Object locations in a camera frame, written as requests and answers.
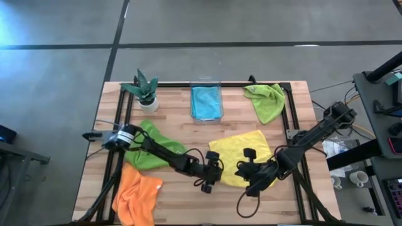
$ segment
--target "white pot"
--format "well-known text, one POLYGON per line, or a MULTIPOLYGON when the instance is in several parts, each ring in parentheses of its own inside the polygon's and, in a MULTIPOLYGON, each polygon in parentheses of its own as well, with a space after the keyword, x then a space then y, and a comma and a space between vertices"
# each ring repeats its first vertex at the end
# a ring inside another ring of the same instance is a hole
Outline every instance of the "white pot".
POLYGON ((142 110, 143 110, 144 112, 147 112, 147 113, 154 112, 154 111, 156 111, 156 110, 158 109, 158 107, 159 107, 159 102, 158 102, 158 99, 157 99, 156 97, 155 97, 155 99, 153 100, 153 103, 150 104, 150 105, 142 105, 142 104, 140 103, 140 101, 139 101, 138 103, 139 103, 139 105, 141 106, 142 110))

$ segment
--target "cloth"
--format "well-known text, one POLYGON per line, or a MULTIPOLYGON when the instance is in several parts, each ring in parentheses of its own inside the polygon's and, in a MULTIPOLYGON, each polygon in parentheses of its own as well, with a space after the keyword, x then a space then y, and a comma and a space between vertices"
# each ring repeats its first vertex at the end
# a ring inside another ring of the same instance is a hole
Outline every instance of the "cloth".
POLYGON ((124 164, 120 186, 113 200, 112 208, 123 226, 154 225, 153 209, 162 180, 142 176, 130 164, 124 164))
POLYGON ((196 119, 218 119, 222 117, 218 87, 192 88, 192 115, 196 119))
POLYGON ((244 148, 256 150, 255 163, 266 162, 272 156, 268 143, 260 130, 209 142, 209 149, 219 153, 219 158, 225 166, 220 182, 242 188, 249 185, 243 178, 234 174, 237 171, 236 164, 238 161, 249 161, 243 155, 244 148))
POLYGON ((262 124, 267 124, 281 114, 285 106, 285 95, 278 84, 249 85, 244 96, 251 99, 254 110, 262 124))
MULTIPOLYGON (((140 123, 140 126, 158 144, 167 148, 169 151, 172 151, 176 154, 182 154, 186 151, 186 148, 180 142, 168 139, 167 137, 163 136, 150 120, 146 119, 142 121, 140 123)), ((143 140, 144 140, 143 135, 139 135, 135 139, 136 142, 142 142, 143 140)), ((130 148, 137 148, 137 147, 140 147, 140 145, 136 143, 131 143, 130 145, 130 148)), ((124 154, 124 158, 137 170, 150 170, 153 168, 169 165, 166 161, 156 157, 151 153, 142 150, 126 151, 126 154, 124 154)))

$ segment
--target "succulent plant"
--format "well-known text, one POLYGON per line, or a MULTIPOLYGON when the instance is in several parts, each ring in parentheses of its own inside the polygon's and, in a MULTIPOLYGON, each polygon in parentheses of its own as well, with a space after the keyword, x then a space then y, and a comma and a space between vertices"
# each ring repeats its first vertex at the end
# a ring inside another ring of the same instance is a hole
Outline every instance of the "succulent plant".
POLYGON ((150 102, 156 97, 155 91, 158 87, 158 77, 152 78, 148 83, 144 74, 139 69, 137 69, 137 72, 138 86, 129 83, 122 83, 120 85, 128 92, 134 94, 140 102, 150 102))

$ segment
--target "blue towel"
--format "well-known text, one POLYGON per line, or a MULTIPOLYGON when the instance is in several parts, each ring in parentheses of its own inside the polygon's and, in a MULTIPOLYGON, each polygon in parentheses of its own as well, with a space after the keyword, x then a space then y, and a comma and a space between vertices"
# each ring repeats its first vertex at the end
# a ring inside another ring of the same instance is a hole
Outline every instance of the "blue towel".
POLYGON ((218 87, 192 88, 193 116, 199 120, 222 117, 218 87))

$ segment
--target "green towel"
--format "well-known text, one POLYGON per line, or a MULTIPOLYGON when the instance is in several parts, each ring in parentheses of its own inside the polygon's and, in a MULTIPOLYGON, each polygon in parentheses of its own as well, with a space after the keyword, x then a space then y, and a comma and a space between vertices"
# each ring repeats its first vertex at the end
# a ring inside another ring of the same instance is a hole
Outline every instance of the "green towel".
MULTIPOLYGON (((152 137, 158 144, 163 147, 169 149, 170 151, 176 154, 182 154, 186 151, 185 147, 179 143, 178 141, 173 141, 168 139, 162 134, 160 134, 159 130, 155 127, 155 125, 150 120, 144 120, 140 123, 140 126, 145 130, 150 137, 152 137)), ((144 140, 143 135, 139 135, 136 138, 136 142, 142 142, 144 140)), ((139 147, 139 144, 132 143, 130 148, 139 147)), ((168 166, 169 164, 166 161, 156 157, 151 153, 147 153, 146 151, 126 151, 124 155, 126 161, 131 163, 137 170, 150 170, 153 168, 158 168, 162 166, 168 166)))
POLYGON ((245 89, 244 96, 251 99, 262 124, 271 122, 281 114, 285 106, 285 95, 278 84, 249 85, 245 89))

